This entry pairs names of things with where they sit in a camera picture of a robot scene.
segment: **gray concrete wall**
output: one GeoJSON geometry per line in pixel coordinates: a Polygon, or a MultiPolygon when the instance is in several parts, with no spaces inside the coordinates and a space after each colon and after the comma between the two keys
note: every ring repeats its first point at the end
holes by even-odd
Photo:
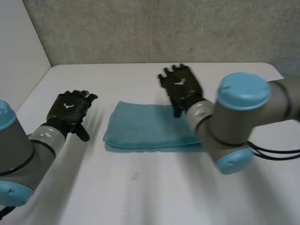
{"type": "Polygon", "coordinates": [[[300,75],[299,0],[23,0],[51,64],[267,62],[300,75]]]}

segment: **light blue joint cap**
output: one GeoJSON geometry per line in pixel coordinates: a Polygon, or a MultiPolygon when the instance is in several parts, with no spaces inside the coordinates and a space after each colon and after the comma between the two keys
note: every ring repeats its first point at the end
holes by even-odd
{"type": "Polygon", "coordinates": [[[9,104],[0,100],[0,131],[11,126],[16,119],[17,116],[14,110],[10,108],[9,104]]]}
{"type": "Polygon", "coordinates": [[[0,205],[22,206],[33,195],[34,191],[22,184],[0,180],[0,205]]]}
{"type": "Polygon", "coordinates": [[[226,76],[218,89],[217,101],[236,111],[249,111],[265,105],[271,97],[271,86],[254,74],[234,73],[226,76]]]}
{"type": "Polygon", "coordinates": [[[223,174],[232,174],[245,169],[253,160],[254,154],[250,148],[241,149],[220,158],[217,168],[223,174]]]}

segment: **folded towel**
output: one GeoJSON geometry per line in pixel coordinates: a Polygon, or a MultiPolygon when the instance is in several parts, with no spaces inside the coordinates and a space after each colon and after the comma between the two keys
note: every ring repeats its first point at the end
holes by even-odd
{"type": "Polygon", "coordinates": [[[204,151],[185,115],[173,117],[171,105],[119,102],[103,137],[107,151],[204,151]]]}

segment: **white wall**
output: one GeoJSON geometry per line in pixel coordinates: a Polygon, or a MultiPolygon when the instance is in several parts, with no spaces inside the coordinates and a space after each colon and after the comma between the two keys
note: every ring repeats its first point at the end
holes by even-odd
{"type": "Polygon", "coordinates": [[[51,68],[21,0],[0,0],[0,99],[17,110],[51,68]]]}

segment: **black cable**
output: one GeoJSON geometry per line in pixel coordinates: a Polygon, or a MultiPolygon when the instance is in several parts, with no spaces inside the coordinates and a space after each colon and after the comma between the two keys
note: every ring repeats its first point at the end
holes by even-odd
{"type": "Polygon", "coordinates": [[[261,148],[255,144],[253,144],[252,142],[247,142],[248,146],[254,150],[260,150],[260,151],[265,151],[265,152],[269,152],[269,153],[275,153],[275,154],[295,154],[295,153],[300,153],[300,149],[298,150],[290,150],[290,151],[279,151],[279,150],[269,150],[269,149],[264,149],[261,148]]]}
{"type": "Polygon", "coordinates": [[[290,157],[272,157],[272,156],[267,156],[267,155],[263,154],[262,152],[260,152],[260,151],[265,151],[265,152],[275,153],[275,154],[295,154],[295,153],[299,153],[300,150],[290,150],[290,151],[269,150],[269,149],[264,149],[259,146],[256,146],[252,142],[247,142],[247,143],[250,148],[254,149],[257,152],[257,153],[254,153],[257,157],[264,158],[267,160],[283,161],[283,160],[291,160],[291,159],[300,158],[300,154],[295,155],[295,156],[290,156],[290,157]]]}
{"type": "Polygon", "coordinates": [[[14,210],[15,209],[15,206],[11,206],[11,207],[9,207],[9,206],[7,206],[7,207],[5,207],[4,209],[2,209],[1,211],[0,211],[0,220],[2,220],[2,218],[4,217],[4,216],[6,216],[8,213],[10,213],[12,210],[14,210]]]}

